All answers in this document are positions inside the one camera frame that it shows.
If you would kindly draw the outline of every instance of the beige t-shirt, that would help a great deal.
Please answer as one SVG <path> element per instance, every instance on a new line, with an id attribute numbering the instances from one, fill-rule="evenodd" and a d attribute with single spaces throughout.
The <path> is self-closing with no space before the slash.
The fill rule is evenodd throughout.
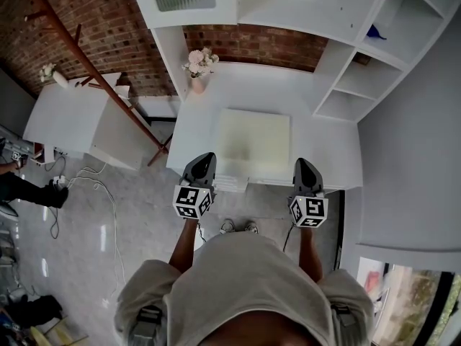
<path id="1" fill-rule="evenodd" d="M 209 240 L 184 274 L 145 261 L 122 290 L 115 331 L 127 345 L 141 308 L 162 310 L 155 345 L 195 346 L 248 311 L 274 311 L 303 325 L 322 346 L 369 345 L 372 302 L 343 270 L 314 283 L 275 243 L 249 232 Z"/>

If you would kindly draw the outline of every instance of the blue object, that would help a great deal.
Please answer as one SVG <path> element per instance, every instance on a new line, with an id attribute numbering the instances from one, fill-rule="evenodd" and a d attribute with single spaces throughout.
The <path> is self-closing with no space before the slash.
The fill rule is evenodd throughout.
<path id="1" fill-rule="evenodd" d="M 370 27 L 370 29 L 368 30 L 368 33 L 367 33 L 367 36 L 368 37 L 378 37 L 380 38 L 381 40 L 387 40 L 387 38 L 384 38 L 380 35 L 379 31 L 377 30 L 377 28 L 375 27 L 375 25 L 372 25 Z"/>

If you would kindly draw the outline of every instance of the white wall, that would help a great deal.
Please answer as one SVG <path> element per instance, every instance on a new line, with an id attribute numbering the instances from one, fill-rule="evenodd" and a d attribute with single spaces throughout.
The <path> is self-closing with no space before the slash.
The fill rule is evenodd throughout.
<path id="1" fill-rule="evenodd" d="M 461 11 L 359 124 L 364 187 L 355 254 L 461 272 L 460 37 Z"/>
<path id="2" fill-rule="evenodd" d="M 35 99 L 0 69 L 0 125 L 22 137 Z"/>

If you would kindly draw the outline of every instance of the white vase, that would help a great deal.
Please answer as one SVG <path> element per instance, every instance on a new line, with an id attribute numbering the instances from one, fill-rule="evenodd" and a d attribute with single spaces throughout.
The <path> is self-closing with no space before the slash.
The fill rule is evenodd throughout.
<path id="1" fill-rule="evenodd" d="M 205 85 L 202 82 L 200 77 L 196 77 L 192 79 L 192 89 L 196 94 L 201 94 L 205 90 Z"/>
<path id="2" fill-rule="evenodd" d="M 59 73 L 58 71 L 54 71 L 53 72 L 53 78 L 54 80 L 59 84 L 59 86 L 63 87 L 64 89 L 67 89 L 68 85 L 69 85 L 69 82 L 68 80 L 65 78 L 65 76 L 63 76 L 61 73 Z"/>

